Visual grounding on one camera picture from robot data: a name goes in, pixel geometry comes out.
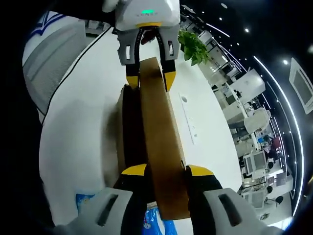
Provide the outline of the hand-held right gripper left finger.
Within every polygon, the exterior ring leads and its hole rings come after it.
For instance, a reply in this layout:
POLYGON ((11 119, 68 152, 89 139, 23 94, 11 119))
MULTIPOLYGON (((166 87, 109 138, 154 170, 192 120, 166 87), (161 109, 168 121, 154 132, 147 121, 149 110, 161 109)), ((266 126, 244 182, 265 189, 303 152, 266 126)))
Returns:
POLYGON ((81 207, 78 217, 55 227, 56 235, 140 235, 147 209, 145 164, 131 166, 114 188, 104 188, 81 207))

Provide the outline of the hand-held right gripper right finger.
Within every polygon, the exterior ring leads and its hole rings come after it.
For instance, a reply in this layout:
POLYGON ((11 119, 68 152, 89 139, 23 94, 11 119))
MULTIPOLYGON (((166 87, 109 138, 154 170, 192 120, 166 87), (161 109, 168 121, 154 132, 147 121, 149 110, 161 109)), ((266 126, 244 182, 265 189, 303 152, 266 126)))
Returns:
POLYGON ((230 188, 223 188, 205 167, 188 165, 188 209, 195 235, 275 235, 276 227, 260 221, 253 207, 230 188))

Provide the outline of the person's left hand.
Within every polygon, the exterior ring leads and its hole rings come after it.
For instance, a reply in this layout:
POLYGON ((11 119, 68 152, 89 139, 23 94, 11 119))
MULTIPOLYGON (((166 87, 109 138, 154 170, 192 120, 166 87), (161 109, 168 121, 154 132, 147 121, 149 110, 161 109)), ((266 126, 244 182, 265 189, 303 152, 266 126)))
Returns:
POLYGON ((156 38, 156 32, 155 28, 145 30, 140 41, 141 45, 145 45, 148 42, 153 41, 156 38))

